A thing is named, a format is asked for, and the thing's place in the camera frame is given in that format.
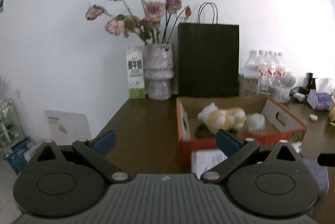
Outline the white labelled plastic bottle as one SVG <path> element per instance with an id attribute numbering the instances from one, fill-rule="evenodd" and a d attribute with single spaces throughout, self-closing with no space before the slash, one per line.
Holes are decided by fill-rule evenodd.
<path id="1" fill-rule="evenodd" d="M 219 149 L 196 150 L 191 154 L 191 172 L 197 176 L 225 161 L 227 156 Z"/>

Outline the tan white plush dog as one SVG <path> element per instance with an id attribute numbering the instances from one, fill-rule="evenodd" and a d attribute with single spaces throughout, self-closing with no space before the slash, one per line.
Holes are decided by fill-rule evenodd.
<path id="1" fill-rule="evenodd" d="M 221 109 L 212 102 L 198 113 L 198 120 L 213 134 L 220 129 L 239 131 L 245 123 L 246 113 L 242 108 Z"/>

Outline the purple cloth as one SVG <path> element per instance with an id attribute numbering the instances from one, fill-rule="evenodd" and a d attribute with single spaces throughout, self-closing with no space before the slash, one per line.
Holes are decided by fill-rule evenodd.
<path id="1" fill-rule="evenodd" d="M 318 199 L 326 196 L 329 190 L 329 174 L 326 166 L 318 164 L 317 159 L 303 159 L 318 184 Z"/>

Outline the blue white boxes on floor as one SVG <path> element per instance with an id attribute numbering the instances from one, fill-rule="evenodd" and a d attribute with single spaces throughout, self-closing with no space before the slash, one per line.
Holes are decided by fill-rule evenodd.
<path id="1" fill-rule="evenodd" d="M 6 157 L 6 161 L 17 175 L 22 172 L 26 163 L 32 158 L 43 141 L 40 140 L 35 143 L 29 137 L 26 137 L 12 147 L 12 153 Z"/>

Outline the orange cardboard box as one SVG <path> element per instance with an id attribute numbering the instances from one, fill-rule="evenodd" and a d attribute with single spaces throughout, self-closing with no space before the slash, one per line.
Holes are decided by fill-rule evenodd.
<path id="1" fill-rule="evenodd" d="M 191 168 L 191 154 L 196 150 L 216 149 L 214 135 L 211 138 L 196 138 L 196 127 L 202 124 L 198 120 L 200 113 L 207 105 L 214 102 L 218 108 L 242 108 L 247 115 L 260 113 L 265 116 L 265 129 L 255 133 L 245 129 L 235 136 L 239 139 L 253 138 L 262 145 L 275 145 L 279 140 L 301 142 L 307 131 L 307 125 L 288 108 L 272 98 L 230 97 L 230 98 L 177 98 L 177 125 L 179 138 L 180 168 Z"/>

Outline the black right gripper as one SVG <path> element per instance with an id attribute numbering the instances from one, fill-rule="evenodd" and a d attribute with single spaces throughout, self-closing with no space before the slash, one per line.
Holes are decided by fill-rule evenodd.
<path id="1" fill-rule="evenodd" d="M 317 162 L 320 166 L 335 167 L 335 153 L 321 153 Z"/>

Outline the light green fluffy ball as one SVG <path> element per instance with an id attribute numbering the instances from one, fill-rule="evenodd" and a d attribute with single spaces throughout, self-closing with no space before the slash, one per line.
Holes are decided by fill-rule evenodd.
<path id="1" fill-rule="evenodd" d="M 245 126 L 247 131 L 255 132 L 265 129 L 265 116 L 263 114 L 251 114 L 246 116 Z"/>

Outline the small white jar lid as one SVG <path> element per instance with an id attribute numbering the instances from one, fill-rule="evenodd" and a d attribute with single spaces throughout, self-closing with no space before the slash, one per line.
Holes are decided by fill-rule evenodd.
<path id="1" fill-rule="evenodd" d="M 317 115 L 310 114 L 309 119 L 313 122 L 316 122 L 318 120 L 318 117 L 317 117 Z"/>

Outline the yellow ceramic mug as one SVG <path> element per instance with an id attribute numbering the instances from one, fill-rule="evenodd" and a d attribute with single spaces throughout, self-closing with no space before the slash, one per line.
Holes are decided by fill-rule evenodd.
<path id="1" fill-rule="evenodd" d="M 332 103 L 332 106 L 330 107 L 328 118 L 331 123 L 335 122 L 335 103 L 334 102 Z"/>

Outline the purple tissue pack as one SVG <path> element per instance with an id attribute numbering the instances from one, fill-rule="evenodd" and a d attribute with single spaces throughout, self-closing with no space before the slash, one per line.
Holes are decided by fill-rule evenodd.
<path id="1" fill-rule="evenodd" d="M 329 111 L 333 100 L 328 93 L 319 93 L 316 90 L 310 90 L 307 97 L 307 103 L 313 110 L 317 111 Z"/>

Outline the speckled grey container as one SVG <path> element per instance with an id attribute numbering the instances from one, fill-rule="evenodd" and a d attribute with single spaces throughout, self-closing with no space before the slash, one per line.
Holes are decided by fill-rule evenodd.
<path id="1" fill-rule="evenodd" d="M 238 76 L 238 95 L 240 97 L 259 97 L 259 78 L 246 77 L 243 74 Z"/>

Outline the black pump bottle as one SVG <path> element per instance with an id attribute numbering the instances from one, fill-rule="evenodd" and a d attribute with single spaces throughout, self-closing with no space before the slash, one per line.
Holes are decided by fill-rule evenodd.
<path id="1" fill-rule="evenodd" d="M 316 90 L 316 79 L 313 77 L 313 73 L 308 72 L 306 74 L 306 86 L 307 90 Z"/>

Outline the pack of water bottles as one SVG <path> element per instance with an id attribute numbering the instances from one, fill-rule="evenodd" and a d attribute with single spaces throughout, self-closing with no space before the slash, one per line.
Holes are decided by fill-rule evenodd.
<path id="1" fill-rule="evenodd" d="M 242 74 L 259 78 L 259 96 L 274 98 L 283 84 L 286 73 L 285 61 L 281 52 L 251 50 Z"/>

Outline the black paper shopping bag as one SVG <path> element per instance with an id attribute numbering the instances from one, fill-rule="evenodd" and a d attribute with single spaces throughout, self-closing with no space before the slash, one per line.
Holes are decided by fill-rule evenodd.
<path id="1" fill-rule="evenodd" d="M 203 3 L 196 23 L 178 25 L 178 95 L 238 96 L 239 25 L 218 23 L 215 3 Z"/>

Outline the green white milk carton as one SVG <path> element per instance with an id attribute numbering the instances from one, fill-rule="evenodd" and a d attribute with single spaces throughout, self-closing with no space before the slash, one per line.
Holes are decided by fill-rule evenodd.
<path id="1" fill-rule="evenodd" d="M 128 47 L 127 77 L 130 99 L 145 98 L 143 46 Z"/>

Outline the grey textured vase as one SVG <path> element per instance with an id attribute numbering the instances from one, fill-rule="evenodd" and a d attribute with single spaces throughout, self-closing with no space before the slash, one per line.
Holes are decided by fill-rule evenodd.
<path id="1" fill-rule="evenodd" d="M 148 44 L 144 47 L 145 91 L 149 98 L 164 101 L 172 96 L 174 78 L 173 46 Z"/>

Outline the dried pink rose bouquet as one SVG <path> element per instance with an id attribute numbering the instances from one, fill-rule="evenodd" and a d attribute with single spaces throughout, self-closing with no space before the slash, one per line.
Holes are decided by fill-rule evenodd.
<path id="1" fill-rule="evenodd" d="M 109 34 L 119 37 L 129 37 L 130 34 L 137 35 L 144 44 L 168 44 L 172 33 L 167 29 L 172 16 L 175 21 L 171 31 L 175 29 L 180 19 L 187 22 L 192 15 L 189 6 L 183 6 L 182 0 L 149 1 L 140 0 L 144 12 L 143 17 L 137 17 L 132 11 L 126 0 L 108 0 L 120 2 L 125 6 L 125 11 L 117 15 L 111 15 L 107 9 L 97 4 L 89 5 L 85 13 L 86 21 L 94 21 L 98 17 L 105 15 L 110 19 L 104 26 L 104 30 Z"/>

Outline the white booklet against wall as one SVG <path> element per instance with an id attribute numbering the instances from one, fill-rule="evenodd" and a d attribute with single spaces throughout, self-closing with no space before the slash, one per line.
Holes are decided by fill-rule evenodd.
<path id="1" fill-rule="evenodd" d="M 71 145 L 78 139 L 91 139 L 85 114 L 46 110 L 45 117 L 50 130 L 50 138 L 57 145 Z"/>

